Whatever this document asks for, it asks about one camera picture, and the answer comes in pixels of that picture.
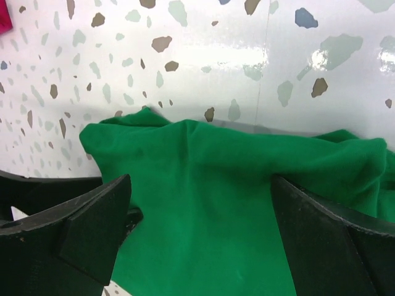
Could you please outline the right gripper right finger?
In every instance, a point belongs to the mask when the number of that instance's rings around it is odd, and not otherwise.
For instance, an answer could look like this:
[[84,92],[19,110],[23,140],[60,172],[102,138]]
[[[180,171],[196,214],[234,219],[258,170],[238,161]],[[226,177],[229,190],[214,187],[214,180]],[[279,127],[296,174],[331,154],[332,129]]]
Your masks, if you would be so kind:
[[394,223],[278,175],[270,191],[297,295],[394,295]]

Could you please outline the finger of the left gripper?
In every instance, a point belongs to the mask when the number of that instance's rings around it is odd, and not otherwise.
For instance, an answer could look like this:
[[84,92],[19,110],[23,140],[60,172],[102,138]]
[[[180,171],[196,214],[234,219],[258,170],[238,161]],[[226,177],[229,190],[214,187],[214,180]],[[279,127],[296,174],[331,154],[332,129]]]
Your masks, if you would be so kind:
[[[1,208],[15,207],[28,215],[34,215],[59,204],[88,194],[90,191],[105,191],[100,177],[92,178],[25,178],[1,172]],[[108,222],[101,214],[85,223],[88,234],[130,234],[142,222],[142,211],[134,207],[124,217],[124,224],[116,226],[111,216]]]

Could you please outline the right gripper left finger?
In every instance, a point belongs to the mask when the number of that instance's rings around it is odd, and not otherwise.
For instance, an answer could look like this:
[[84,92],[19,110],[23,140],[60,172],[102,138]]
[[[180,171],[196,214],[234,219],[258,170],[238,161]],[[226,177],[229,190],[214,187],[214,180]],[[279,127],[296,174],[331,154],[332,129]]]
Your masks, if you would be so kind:
[[94,214],[124,224],[131,196],[128,175],[103,183],[105,191],[34,215],[1,208],[2,295],[101,295],[110,283],[126,234],[88,234]]

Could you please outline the green t-shirt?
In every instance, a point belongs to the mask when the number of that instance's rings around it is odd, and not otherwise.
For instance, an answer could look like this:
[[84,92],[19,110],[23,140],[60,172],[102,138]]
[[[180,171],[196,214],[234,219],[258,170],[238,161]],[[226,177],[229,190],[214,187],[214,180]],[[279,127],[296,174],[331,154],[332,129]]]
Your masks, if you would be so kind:
[[112,275],[132,295],[294,295],[274,174],[394,221],[394,154],[381,138],[249,134],[146,108],[88,124],[80,141],[104,182],[130,176],[143,213]]

